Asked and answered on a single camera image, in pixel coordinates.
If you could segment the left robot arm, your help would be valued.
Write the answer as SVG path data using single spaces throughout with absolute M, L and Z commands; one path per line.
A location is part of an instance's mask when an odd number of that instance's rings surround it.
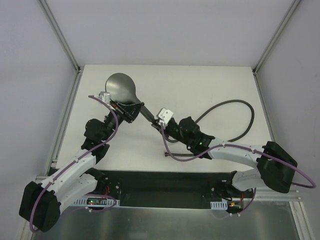
M 32 233 L 47 232 L 61 213 L 81 196 L 105 191 L 103 173 L 95 169 L 109 150 L 112 140 L 125 121 L 132 123 L 144 107 L 143 102 L 119 103 L 111 101 L 103 121 L 90 119 L 85 125 L 85 140 L 77 154 L 54 174 L 40 183 L 31 181 L 24 188 L 19 215 L 29 222 Z

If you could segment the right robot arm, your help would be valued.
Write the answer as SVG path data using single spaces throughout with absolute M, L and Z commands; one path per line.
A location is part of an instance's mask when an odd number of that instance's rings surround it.
M 222 140 L 201 132 L 191 117 L 179 123 L 172 117 L 158 118 L 153 126 L 163 138 L 172 137 L 184 144 L 194 159 L 224 160 L 248 166 L 249 170 L 232 172 L 232 180 L 225 184 L 225 192 L 230 197 L 264 186 L 282 194 L 291 188 L 298 163 L 274 141 L 250 145 Z

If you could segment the grey shower head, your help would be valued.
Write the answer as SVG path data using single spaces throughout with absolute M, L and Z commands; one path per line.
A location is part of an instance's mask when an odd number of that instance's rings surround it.
M 110 102 L 115 101 L 122 104 L 140 103 L 136 95 L 136 85 L 131 77 L 124 73 L 114 73 L 105 82 L 105 91 L 110 93 Z M 153 123 L 154 115 L 144 105 L 139 114 Z

